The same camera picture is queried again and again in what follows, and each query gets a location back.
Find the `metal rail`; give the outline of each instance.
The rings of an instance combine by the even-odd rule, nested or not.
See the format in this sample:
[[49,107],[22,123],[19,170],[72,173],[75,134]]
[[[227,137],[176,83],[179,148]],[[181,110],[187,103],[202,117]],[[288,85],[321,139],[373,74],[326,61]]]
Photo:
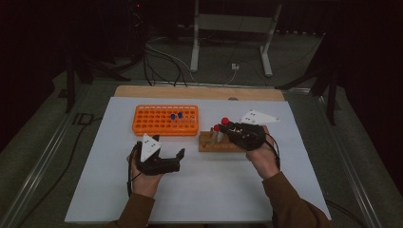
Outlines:
[[355,198],[358,202],[359,207],[361,208],[361,212],[367,222],[368,227],[382,228],[383,226],[371,204],[371,200],[368,197],[364,185],[362,184],[358,174],[355,171],[354,165],[350,159],[347,149],[344,147],[339,135],[335,133],[335,130],[330,125],[327,119],[326,113],[324,111],[326,103],[323,100],[323,97],[316,99],[316,103],[317,103],[317,109],[319,110],[319,113],[330,133],[330,137],[332,138],[333,142],[336,143],[336,148],[338,151],[337,154],[340,158],[344,172],[346,173],[347,179],[349,180],[349,183],[353,189]]
[[18,222],[29,203],[29,200],[31,199],[33,193],[36,190],[36,187],[47,171],[48,166],[53,156],[55,155],[61,141],[65,137],[68,129],[68,124],[73,119],[77,107],[80,106],[80,103],[87,95],[89,87],[90,85],[80,85],[79,92],[77,93],[76,105],[68,114],[63,117],[52,138],[50,139],[47,148],[45,149],[35,166],[29,172],[16,198],[12,202],[11,207],[8,209],[3,219],[1,220],[1,228],[11,228],[18,225]]

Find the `hand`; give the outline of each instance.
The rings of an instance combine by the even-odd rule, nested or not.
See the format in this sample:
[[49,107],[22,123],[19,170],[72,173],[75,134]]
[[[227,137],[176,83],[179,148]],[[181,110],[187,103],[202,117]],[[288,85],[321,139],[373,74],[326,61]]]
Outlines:
[[[267,126],[264,126],[263,128],[264,131],[269,134]],[[274,144],[274,141],[270,136],[266,136],[266,140],[270,144]],[[259,149],[246,152],[246,158],[252,162],[258,171],[258,174],[264,180],[275,176],[279,172],[276,165],[275,151],[273,151],[266,143],[264,143]]]
[[[127,162],[131,162],[131,177],[136,177],[140,174],[140,171],[136,166],[136,153],[133,155],[133,159],[130,161],[128,156]],[[133,193],[137,193],[146,197],[154,198],[155,193],[157,192],[158,184],[160,183],[163,174],[159,174],[156,176],[147,176],[145,174],[140,174],[136,179],[132,182],[132,191]]]

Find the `dark background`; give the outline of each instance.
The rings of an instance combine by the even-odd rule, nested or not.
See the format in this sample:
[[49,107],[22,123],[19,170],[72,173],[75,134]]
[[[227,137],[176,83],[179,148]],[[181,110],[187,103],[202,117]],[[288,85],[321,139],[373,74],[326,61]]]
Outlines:
[[[66,70],[67,51],[84,51],[109,62],[113,62],[114,56],[139,54],[139,44],[122,46],[122,40],[130,36],[123,28],[136,24],[127,15],[126,2],[111,2],[1,2],[0,149],[53,91],[51,80]],[[241,1],[229,2],[201,1],[201,10],[214,12],[226,4],[232,6],[226,12],[229,14],[264,14],[261,10],[264,7],[248,9]],[[136,3],[141,4],[134,11],[142,17],[142,26],[147,28],[150,24],[171,38],[181,35],[178,24],[193,23],[192,1]],[[253,4],[265,6],[268,3],[256,1]],[[393,0],[287,1],[277,27],[279,33],[326,33],[309,70],[329,62],[339,66],[338,84],[345,87],[350,103],[400,192],[403,191],[400,175],[403,173],[400,148],[402,10],[402,3]]]

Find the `brown sleeve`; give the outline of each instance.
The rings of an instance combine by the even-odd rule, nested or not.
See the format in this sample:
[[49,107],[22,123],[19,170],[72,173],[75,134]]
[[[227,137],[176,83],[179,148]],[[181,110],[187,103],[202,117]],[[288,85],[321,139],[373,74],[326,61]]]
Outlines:
[[106,228],[144,228],[150,217],[154,199],[131,194],[119,220],[111,221]]
[[282,172],[262,183],[273,211],[278,214],[279,227],[333,227],[321,210],[299,197]]

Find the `white table surface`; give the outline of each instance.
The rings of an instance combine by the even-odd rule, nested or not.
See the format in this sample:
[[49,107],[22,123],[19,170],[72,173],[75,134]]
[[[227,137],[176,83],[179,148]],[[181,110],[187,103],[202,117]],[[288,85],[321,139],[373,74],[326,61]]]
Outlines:
[[[117,98],[109,101],[65,222],[117,219],[128,200],[127,161],[136,141],[131,125],[136,105],[183,104],[199,107],[200,131],[228,117],[237,122],[250,109],[280,118],[269,123],[278,142],[281,170],[299,195],[330,219],[314,169],[287,102],[198,99]],[[261,178],[244,153],[199,152],[198,136],[160,137],[160,157],[172,158],[185,148],[180,172],[165,174],[155,196],[150,223],[265,222],[272,208]]]

